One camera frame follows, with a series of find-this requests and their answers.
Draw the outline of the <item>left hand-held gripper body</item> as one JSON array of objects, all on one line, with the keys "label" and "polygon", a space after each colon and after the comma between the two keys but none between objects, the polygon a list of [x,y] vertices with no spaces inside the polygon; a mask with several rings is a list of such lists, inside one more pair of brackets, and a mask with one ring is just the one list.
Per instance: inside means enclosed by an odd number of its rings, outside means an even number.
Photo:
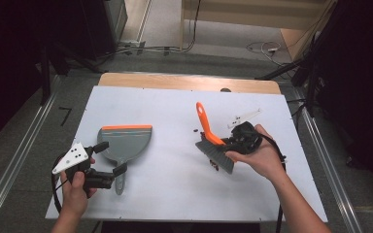
[{"label": "left hand-held gripper body", "polygon": [[76,143],[61,156],[51,172],[57,175],[64,171],[69,182],[73,180],[76,172],[83,172],[85,174],[85,192],[89,192],[91,188],[109,189],[115,176],[113,173],[98,172],[91,167],[93,153],[93,147],[85,148],[82,143]]}]

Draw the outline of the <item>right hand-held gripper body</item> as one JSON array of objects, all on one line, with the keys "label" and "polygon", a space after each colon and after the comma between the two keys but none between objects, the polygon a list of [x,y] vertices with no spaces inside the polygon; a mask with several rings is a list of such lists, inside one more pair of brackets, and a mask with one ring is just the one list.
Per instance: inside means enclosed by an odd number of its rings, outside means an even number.
[{"label": "right hand-held gripper body", "polygon": [[261,143],[261,139],[259,133],[250,123],[250,120],[260,113],[261,109],[258,109],[254,112],[236,116],[227,124],[227,127],[231,130],[230,137],[235,138],[239,143],[237,147],[227,147],[228,150],[237,151],[241,154],[249,154],[257,150]]}]

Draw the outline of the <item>grey dustpan with orange lip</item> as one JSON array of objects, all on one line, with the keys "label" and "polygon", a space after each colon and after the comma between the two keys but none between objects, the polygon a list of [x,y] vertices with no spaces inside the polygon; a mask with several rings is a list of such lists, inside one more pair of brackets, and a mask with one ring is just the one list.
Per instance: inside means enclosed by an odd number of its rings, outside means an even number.
[{"label": "grey dustpan with orange lip", "polygon": [[[151,140],[152,131],[153,127],[149,124],[103,126],[98,131],[97,142],[109,143],[109,147],[101,154],[110,161],[114,161],[118,167],[141,155]],[[123,194],[125,173],[115,178],[117,195]]]}]

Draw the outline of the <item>orange-handled grey brush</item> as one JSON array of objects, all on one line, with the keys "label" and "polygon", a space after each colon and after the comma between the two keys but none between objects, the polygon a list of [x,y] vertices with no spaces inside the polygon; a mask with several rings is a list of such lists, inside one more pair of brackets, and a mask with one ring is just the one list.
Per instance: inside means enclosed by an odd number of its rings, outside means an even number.
[{"label": "orange-handled grey brush", "polygon": [[225,143],[220,137],[216,136],[210,127],[204,106],[197,102],[195,104],[196,112],[201,123],[206,140],[197,142],[195,145],[209,158],[219,165],[227,174],[231,174],[234,168],[234,162],[224,154]]}]

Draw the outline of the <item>person's right hand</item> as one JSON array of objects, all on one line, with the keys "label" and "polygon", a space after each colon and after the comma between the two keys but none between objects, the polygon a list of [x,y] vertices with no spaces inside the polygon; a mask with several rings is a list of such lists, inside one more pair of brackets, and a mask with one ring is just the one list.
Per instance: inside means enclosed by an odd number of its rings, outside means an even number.
[{"label": "person's right hand", "polygon": [[227,151],[225,155],[233,161],[250,165],[272,184],[281,183],[288,177],[277,151],[265,139],[262,140],[259,148],[251,154],[244,155],[236,151]]}]

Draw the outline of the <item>person's left hand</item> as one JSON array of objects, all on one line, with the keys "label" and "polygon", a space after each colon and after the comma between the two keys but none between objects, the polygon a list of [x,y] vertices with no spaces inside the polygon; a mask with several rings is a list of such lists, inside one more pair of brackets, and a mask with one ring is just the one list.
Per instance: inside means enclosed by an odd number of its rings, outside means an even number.
[{"label": "person's left hand", "polygon": [[76,172],[71,182],[67,179],[65,172],[60,173],[63,195],[63,204],[61,212],[71,216],[81,217],[86,208],[88,199],[97,191],[96,188],[91,188],[89,192],[84,191],[85,174]]}]

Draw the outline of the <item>white table board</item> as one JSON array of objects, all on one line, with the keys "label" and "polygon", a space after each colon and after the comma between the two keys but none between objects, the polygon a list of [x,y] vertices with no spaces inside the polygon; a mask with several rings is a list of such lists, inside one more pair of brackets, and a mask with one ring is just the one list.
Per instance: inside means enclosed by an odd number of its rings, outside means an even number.
[{"label": "white table board", "polygon": [[129,161],[122,194],[101,189],[85,217],[107,220],[274,221],[279,201],[272,184],[250,166],[231,174],[213,168],[197,147],[202,130],[195,109],[202,103],[212,131],[229,136],[229,123],[252,114],[286,156],[287,173],[320,218],[326,214],[286,98],[281,94],[232,93],[97,86],[88,99],[76,141],[97,142],[106,125],[149,124],[152,138]]}]

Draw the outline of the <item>wooden table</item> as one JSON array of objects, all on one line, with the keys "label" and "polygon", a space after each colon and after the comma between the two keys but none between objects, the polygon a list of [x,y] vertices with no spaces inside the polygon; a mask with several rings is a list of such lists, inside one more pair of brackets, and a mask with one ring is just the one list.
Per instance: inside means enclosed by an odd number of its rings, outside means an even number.
[{"label": "wooden table", "polygon": [[221,91],[228,89],[237,93],[280,94],[274,81],[241,80],[195,75],[167,75],[143,73],[105,73],[99,80],[101,86],[139,88],[182,89]]}]

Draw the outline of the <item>black stand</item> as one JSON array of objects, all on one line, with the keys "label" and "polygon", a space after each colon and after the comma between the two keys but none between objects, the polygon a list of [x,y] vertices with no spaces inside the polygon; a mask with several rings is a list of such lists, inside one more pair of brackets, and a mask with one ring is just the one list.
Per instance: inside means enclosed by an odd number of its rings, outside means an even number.
[{"label": "black stand", "polygon": [[82,56],[58,42],[44,44],[40,49],[42,77],[41,105],[45,105],[51,97],[50,65],[52,65],[55,72],[59,75],[67,75],[69,73],[70,68],[66,62],[66,56],[72,57],[75,61],[93,73],[104,73],[104,70],[97,68],[95,65],[85,60]]},{"label": "black stand", "polygon": [[267,75],[258,77],[259,81],[271,81],[274,78],[283,75],[290,70],[294,70],[295,74],[290,79],[293,86],[302,86],[307,83],[307,94],[306,100],[302,105],[310,115],[314,116],[314,105],[315,105],[315,88],[318,82],[318,63],[317,55],[322,45],[322,36],[314,36],[311,40],[309,48],[306,53],[303,53],[302,56],[295,61],[285,64],[284,66],[278,68],[276,71],[273,71]]}]

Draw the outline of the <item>dark cabinet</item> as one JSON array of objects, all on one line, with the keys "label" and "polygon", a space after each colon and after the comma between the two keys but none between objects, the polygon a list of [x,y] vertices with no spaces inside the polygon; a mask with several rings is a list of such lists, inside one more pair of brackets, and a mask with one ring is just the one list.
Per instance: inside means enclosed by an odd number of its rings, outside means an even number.
[{"label": "dark cabinet", "polygon": [[81,3],[89,37],[89,57],[97,59],[114,53],[128,20],[124,0],[81,0]]}]

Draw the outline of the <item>light wooden furniture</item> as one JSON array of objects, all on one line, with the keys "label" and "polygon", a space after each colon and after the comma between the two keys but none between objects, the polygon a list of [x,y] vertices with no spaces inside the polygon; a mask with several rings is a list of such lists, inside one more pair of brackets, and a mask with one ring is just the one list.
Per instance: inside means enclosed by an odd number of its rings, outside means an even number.
[{"label": "light wooden furniture", "polygon": [[338,0],[181,0],[181,33],[184,20],[235,23],[281,28],[292,57],[304,51],[325,25]]}]

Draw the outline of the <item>metal floor rail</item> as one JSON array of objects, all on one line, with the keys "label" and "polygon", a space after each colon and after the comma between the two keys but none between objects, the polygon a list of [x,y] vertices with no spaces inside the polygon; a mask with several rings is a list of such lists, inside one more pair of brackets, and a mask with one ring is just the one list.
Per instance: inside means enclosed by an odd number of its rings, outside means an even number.
[{"label": "metal floor rail", "polygon": [[33,145],[37,138],[41,127],[49,114],[53,102],[57,96],[59,87],[62,85],[63,77],[55,75],[50,87],[52,88],[52,94],[48,100],[39,106],[31,122],[28,124],[28,128],[22,136],[21,141],[16,145],[14,153],[9,163],[3,169],[3,173],[0,176],[0,209],[7,198],[13,183]]},{"label": "metal floor rail", "polygon": [[328,149],[323,141],[322,134],[316,125],[315,119],[310,117],[307,111],[307,101],[300,98],[297,100],[299,104],[298,112],[302,114],[314,146],[318,153],[318,158],[322,164],[324,173],[328,180],[335,203],[344,220],[348,233],[363,233],[356,212],[350,201],[345,187],[343,186],[338,172],[332,162]]}]

